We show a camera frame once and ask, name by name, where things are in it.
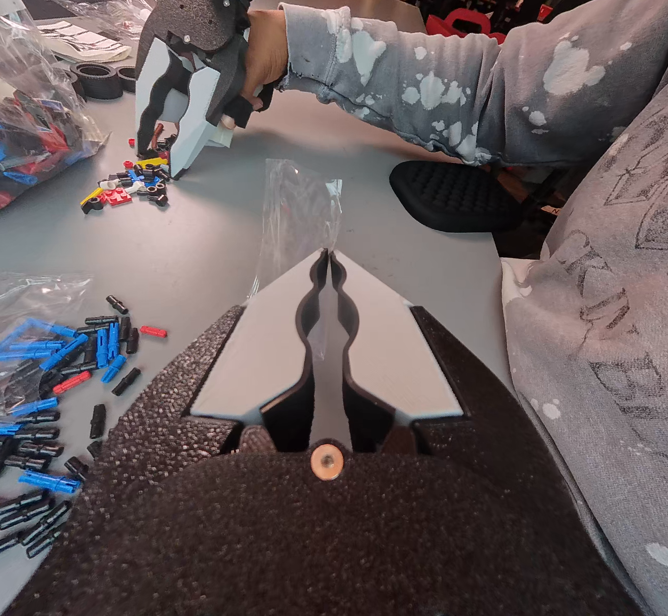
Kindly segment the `crumpled clear pin bag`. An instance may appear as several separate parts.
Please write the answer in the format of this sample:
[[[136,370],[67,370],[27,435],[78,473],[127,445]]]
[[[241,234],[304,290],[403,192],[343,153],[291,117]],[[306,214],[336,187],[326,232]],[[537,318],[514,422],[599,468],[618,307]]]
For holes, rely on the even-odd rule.
[[[1,417],[36,402],[41,383],[79,337],[89,275],[1,274]]]

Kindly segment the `person's right forearm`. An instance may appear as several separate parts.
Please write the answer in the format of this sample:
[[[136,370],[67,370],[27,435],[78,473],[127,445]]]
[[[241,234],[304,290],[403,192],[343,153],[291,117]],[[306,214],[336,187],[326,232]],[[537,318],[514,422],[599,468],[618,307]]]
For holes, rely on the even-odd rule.
[[[286,90],[465,164],[597,160],[664,84],[667,0],[593,0],[504,43],[281,3]]]

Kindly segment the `person's grey sweatshirt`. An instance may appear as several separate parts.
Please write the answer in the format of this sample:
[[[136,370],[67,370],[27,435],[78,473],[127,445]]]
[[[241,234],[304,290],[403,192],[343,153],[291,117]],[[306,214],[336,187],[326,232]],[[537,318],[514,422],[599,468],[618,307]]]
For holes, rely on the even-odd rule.
[[[667,76],[573,192],[540,258],[502,259],[517,398],[598,550],[667,614]]]

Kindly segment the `pile of small toy bricks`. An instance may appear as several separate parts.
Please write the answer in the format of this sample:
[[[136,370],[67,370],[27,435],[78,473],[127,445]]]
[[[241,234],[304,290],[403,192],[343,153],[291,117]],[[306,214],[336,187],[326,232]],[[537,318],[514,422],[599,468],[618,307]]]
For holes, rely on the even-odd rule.
[[[168,185],[170,173],[170,151],[176,135],[164,136],[164,123],[155,126],[146,153],[135,160],[123,162],[123,168],[97,182],[96,189],[79,203],[84,214],[102,211],[105,207],[130,204],[143,200],[159,208],[169,203]]]

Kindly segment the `heap of blue black pins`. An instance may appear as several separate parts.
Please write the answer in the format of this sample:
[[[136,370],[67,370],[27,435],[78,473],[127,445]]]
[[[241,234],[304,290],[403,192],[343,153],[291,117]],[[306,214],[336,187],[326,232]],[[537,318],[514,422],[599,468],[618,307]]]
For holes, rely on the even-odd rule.
[[[140,337],[168,336],[134,327],[125,304],[113,295],[106,301],[113,314],[86,317],[77,328],[27,317],[1,335],[1,471],[16,470],[19,485],[30,487],[1,500],[1,553],[18,547],[34,559],[49,551],[88,477],[78,456],[64,460],[62,473],[51,469],[65,451],[62,397],[96,377],[103,385],[118,379],[112,395],[121,396],[141,374],[124,373]]]

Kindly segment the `large clear bag of parts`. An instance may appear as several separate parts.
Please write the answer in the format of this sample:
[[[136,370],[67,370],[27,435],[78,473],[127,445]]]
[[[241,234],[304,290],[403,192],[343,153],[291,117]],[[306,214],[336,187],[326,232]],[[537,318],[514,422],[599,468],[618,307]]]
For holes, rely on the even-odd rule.
[[[39,38],[26,10],[1,16],[1,208],[80,160],[108,133],[75,91],[74,75]]]

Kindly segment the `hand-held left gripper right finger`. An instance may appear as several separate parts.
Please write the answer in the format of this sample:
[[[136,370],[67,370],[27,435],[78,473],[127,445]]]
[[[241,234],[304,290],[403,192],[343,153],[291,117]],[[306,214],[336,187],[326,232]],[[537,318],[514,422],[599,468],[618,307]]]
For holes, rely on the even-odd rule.
[[[348,341],[344,383],[363,428],[463,417],[413,310],[417,307],[339,251],[331,254],[339,322]]]

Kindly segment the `white sticker sheet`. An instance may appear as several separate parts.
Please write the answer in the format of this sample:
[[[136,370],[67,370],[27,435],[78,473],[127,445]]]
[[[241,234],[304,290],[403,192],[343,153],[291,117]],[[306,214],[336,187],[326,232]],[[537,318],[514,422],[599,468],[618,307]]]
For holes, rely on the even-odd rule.
[[[68,61],[112,63],[129,57],[131,47],[68,20],[37,26],[43,43],[51,52]]]

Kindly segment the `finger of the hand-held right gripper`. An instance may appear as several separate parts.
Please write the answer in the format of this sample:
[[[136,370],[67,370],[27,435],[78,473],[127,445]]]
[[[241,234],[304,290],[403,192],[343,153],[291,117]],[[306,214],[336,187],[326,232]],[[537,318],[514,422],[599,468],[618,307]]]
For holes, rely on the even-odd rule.
[[[159,121],[177,123],[188,105],[190,62],[154,38],[136,80],[136,152],[146,158]]]
[[[226,128],[212,125],[206,118],[221,75],[212,68],[195,71],[188,84],[188,105],[179,122],[177,138],[170,149],[170,174],[178,180],[202,149],[226,146]]]

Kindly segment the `red bag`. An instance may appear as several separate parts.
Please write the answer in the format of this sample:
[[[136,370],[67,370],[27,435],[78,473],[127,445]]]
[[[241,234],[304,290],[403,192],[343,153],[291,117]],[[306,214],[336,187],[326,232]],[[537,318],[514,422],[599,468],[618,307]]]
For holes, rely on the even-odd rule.
[[[468,35],[485,35],[502,45],[506,39],[503,33],[493,33],[488,15],[466,8],[455,9],[445,19],[429,15],[426,21],[426,32],[430,36],[459,37]]]

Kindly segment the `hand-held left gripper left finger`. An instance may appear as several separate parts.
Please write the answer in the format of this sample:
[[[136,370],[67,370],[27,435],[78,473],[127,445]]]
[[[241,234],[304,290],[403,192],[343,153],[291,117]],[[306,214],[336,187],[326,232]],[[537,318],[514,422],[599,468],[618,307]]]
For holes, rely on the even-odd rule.
[[[294,414],[313,420],[310,333],[329,251],[314,251],[246,302],[190,408],[193,416],[269,424]]]

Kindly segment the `small clear plastic bag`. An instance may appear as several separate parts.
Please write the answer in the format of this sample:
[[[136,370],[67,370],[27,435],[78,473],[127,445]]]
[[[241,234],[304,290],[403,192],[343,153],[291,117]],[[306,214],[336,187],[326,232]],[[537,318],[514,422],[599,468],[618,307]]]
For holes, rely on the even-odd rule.
[[[341,226],[343,180],[292,160],[265,164],[263,236],[247,299],[316,250],[333,250]]]

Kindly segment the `person's right hand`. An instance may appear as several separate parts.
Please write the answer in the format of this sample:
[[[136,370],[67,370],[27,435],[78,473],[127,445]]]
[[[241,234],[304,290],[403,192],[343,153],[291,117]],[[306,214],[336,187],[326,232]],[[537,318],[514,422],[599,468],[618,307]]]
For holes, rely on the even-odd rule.
[[[255,111],[263,107],[255,91],[280,81],[287,73],[288,44],[283,10],[248,11],[250,30],[245,56],[245,83],[240,94]]]

